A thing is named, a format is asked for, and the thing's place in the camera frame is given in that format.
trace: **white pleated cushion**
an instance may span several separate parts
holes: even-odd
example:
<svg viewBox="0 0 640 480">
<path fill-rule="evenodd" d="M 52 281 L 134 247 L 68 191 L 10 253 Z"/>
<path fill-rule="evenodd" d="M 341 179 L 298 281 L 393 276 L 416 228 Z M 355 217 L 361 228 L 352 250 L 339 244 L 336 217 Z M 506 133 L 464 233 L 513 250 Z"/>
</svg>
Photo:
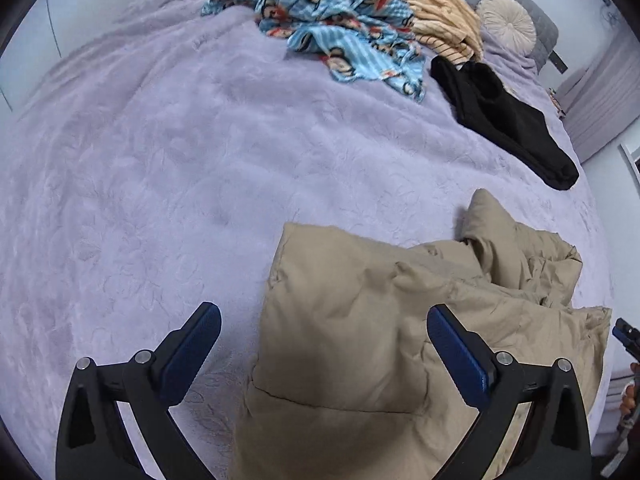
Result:
<svg viewBox="0 0 640 480">
<path fill-rule="evenodd" d="M 476 12 L 501 44 L 523 56 L 532 53 L 538 38 L 536 26 L 516 0 L 481 0 Z"/>
</svg>

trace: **curtain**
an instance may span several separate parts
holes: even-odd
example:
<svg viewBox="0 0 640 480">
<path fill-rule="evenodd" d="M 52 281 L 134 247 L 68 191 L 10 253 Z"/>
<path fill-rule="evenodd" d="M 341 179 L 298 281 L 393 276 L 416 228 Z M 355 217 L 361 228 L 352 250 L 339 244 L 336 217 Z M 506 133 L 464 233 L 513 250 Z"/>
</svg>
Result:
<svg viewBox="0 0 640 480">
<path fill-rule="evenodd" d="M 556 99 L 581 162 L 640 116 L 640 42 L 626 22 L 588 67 L 558 87 Z"/>
</svg>

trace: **person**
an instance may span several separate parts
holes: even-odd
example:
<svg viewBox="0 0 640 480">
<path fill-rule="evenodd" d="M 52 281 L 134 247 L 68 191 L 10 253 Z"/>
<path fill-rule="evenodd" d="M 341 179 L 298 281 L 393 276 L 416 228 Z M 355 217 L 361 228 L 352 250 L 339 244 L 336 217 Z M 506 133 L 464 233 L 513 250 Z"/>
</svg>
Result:
<svg viewBox="0 0 640 480">
<path fill-rule="evenodd" d="M 640 372 L 640 364 L 632 363 L 631 371 L 635 374 Z M 622 416 L 629 415 L 636 408 L 636 389 L 632 384 L 626 387 L 623 397 L 622 403 L 620 404 L 620 412 L 622 412 Z"/>
</svg>

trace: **purple blanket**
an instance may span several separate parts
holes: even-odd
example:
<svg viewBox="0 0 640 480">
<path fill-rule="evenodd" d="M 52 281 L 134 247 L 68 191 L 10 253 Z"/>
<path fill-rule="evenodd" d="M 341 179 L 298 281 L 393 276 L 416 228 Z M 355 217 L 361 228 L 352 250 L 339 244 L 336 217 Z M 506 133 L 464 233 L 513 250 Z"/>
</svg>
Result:
<svg viewBox="0 0 640 480">
<path fill-rule="evenodd" d="M 225 478 L 286 221 L 410 246 L 454 237 L 484 187 L 517 221 L 577 246 L 574 306 L 610 305 L 581 169 L 571 190 L 553 190 L 460 126 L 428 73 L 420 104 L 383 82 L 339 83 L 317 56 L 263 35 L 247 8 L 202 19 L 205 1 L 133 4 L 46 76 L 4 139 L 0 415 L 43 480 L 76 359 L 154 348 L 201 301 L 220 306 L 222 335 L 172 413 Z M 534 62 L 485 41 L 486 60 L 578 164 Z M 596 403 L 592 431 L 601 412 Z"/>
</svg>

